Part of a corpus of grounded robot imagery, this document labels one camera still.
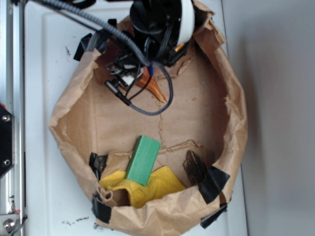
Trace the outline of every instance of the screw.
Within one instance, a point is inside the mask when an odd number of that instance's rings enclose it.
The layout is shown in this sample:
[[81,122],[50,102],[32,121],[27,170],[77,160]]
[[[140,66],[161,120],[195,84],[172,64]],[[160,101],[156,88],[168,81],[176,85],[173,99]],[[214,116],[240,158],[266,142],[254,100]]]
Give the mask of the screw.
[[6,166],[10,165],[10,163],[11,163],[11,162],[10,162],[9,160],[5,160],[5,161],[4,161],[4,164],[5,164]]
[[4,122],[9,122],[9,121],[11,121],[11,116],[9,116],[9,115],[4,115],[4,116],[2,117],[2,120],[3,120]]
[[12,219],[7,219],[6,221],[4,221],[3,223],[3,227],[5,228],[5,230],[10,231],[14,228],[15,226],[15,222]]

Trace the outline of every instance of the white surface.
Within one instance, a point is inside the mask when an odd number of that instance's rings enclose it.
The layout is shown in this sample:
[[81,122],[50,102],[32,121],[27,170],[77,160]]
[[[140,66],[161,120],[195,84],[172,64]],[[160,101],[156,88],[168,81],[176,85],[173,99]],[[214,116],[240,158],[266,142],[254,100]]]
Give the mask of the white surface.
[[[221,1],[206,3],[218,13],[214,19],[223,29]],[[128,14],[129,6],[101,1],[89,11],[103,19],[120,20]],[[33,2],[27,4],[25,23],[28,235],[122,236],[117,231],[94,229],[92,205],[47,128],[53,107],[78,65],[72,59],[77,45],[90,31]],[[241,174],[232,198],[228,212],[210,227],[204,230],[197,226],[185,235],[246,236]]]
[[251,236],[315,235],[314,9],[314,0],[223,0],[229,58],[248,103]]

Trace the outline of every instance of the green wooden block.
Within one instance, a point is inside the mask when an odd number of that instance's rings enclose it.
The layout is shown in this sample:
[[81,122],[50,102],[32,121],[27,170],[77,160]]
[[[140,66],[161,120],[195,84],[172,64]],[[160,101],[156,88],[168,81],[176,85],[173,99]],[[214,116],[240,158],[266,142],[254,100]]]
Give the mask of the green wooden block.
[[140,136],[129,163],[126,178],[147,185],[161,143]]

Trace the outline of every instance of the black cable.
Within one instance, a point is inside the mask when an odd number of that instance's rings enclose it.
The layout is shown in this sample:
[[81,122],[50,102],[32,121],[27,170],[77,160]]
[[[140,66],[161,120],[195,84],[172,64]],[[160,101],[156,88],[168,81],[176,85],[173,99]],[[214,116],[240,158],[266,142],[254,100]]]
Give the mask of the black cable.
[[12,232],[12,236],[14,236],[15,233],[17,233],[17,232],[19,232],[19,231],[21,230],[21,228],[23,227],[24,222],[25,222],[25,220],[26,220],[27,218],[28,218],[27,215],[22,218],[21,224],[19,225],[19,227],[18,227],[15,231]]
[[148,81],[146,82],[146,84],[144,85],[144,87],[143,87],[141,90],[139,90],[136,94],[134,94],[133,96],[131,96],[131,97],[129,98],[129,100],[133,99],[134,97],[136,97],[136,96],[138,96],[140,93],[142,93],[142,91],[147,88],[147,86],[148,86],[148,84],[150,83],[151,79],[152,79],[152,76],[149,77],[149,79],[148,79]]
[[169,87],[169,99],[167,101],[167,103],[165,104],[164,107],[162,107],[160,110],[156,111],[156,112],[147,112],[147,111],[144,111],[138,107],[136,107],[135,105],[133,105],[132,103],[130,104],[130,107],[133,108],[134,110],[142,113],[142,114],[145,114],[147,116],[156,116],[156,115],[159,115],[161,114],[162,112],[164,112],[172,103],[173,101],[173,83],[172,83],[172,79],[170,77],[170,75],[168,74],[168,72],[166,71],[166,69],[164,68],[164,66],[157,62],[157,61],[154,61],[152,63],[152,66],[154,67],[158,67],[161,69],[161,71],[163,72],[163,74],[166,76],[166,79],[167,79],[167,82],[168,82],[168,87]]
[[151,66],[151,62],[143,55],[142,51],[138,48],[138,46],[130,39],[127,35],[116,29],[111,24],[91,15],[85,11],[80,10],[79,8],[69,5],[65,2],[59,0],[33,0],[36,2],[43,3],[44,5],[52,6],[58,10],[63,9],[69,12],[72,12],[80,17],[83,17],[91,22],[94,22],[97,25],[102,26],[106,31],[111,34],[116,35],[118,39],[120,39],[124,44],[128,45],[129,48],[135,53],[136,57],[139,59],[141,64],[145,66]]
[[127,35],[125,35],[124,33],[122,33],[121,31],[119,31],[118,29],[116,29],[114,26],[108,24],[107,22],[85,12],[80,10],[77,7],[71,6],[65,2],[59,1],[59,0],[33,0],[39,3],[42,3],[44,5],[48,5],[51,6],[57,10],[66,10],[69,11],[73,14],[76,14],[80,17],[83,17],[91,22],[94,22],[97,25],[100,25],[101,27],[103,27],[106,31],[108,31],[109,33],[115,35],[118,39],[120,39],[124,44],[126,44],[136,55],[136,57],[139,59],[140,63],[144,66],[152,66],[152,67],[159,67],[162,72],[164,73],[164,75],[166,76],[168,85],[169,85],[169,91],[170,91],[170,95],[169,95],[169,99],[166,103],[166,105],[164,107],[162,107],[159,111],[157,112],[147,112],[144,111],[136,106],[134,106],[130,101],[130,107],[135,109],[136,111],[143,113],[145,115],[148,116],[155,116],[158,115],[160,113],[162,113],[163,111],[165,111],[172,103],[173,100],[173,84],[172,84],[172,80],[170,75],[168,74],[168,72],[166,71],[166,69],[164,68],[164,66],[157,62],[157,61],[150,61],[148,60],[142,53],[142,51],[138,48],[138,46],[133,42],[132,39],[130,39]]
[[140,64],[139,64],[139,65],[138,65],[138,71],[137,71],[137,73],[136,73],[136,75],[135,75],[135,77],[134,77],[134,80],[132,81],[131,85],[129,86],[129,88],[128,88],[126,94],[125,94],[125,97],[126,97],[126,98],[127,98],[128,93],[130,92],[131,88],[134,86],[134,84],[135,84],[136,81],[137,81],[137,77],[138,77],[138,75],[139,75],[139,73],[140,73],[140,67],[141,67],[141,66],[140,66]]
[[165,31],[165,34],[164,34],[164,37],[163,37],[163,40],[162,40],[162,43],[161,43],[161,45],[159,47],[158,53],[154,57],[154,59],[159,59],[165,53],[165,49],[166,49],[167,43],[169,41],[169,38],[170,38],[170,36],[172,34],[173,27],[174,27],[174,23],[170,24],[167,27],[167,29]]

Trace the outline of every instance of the yellow sponge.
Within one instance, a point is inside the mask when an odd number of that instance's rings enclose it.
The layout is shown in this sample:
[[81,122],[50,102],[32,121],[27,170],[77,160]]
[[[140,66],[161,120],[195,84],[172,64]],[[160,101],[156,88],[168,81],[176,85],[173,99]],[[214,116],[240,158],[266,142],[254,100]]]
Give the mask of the yellow sponge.
[[106,190],[125,189],[128,192],[130,204],[135,208],[143,207],[147,201],[185,189],[168,166],[152,172],[146,186],[125,179],[125,175],[126,171],[115,171],[101,179],[99,184]]

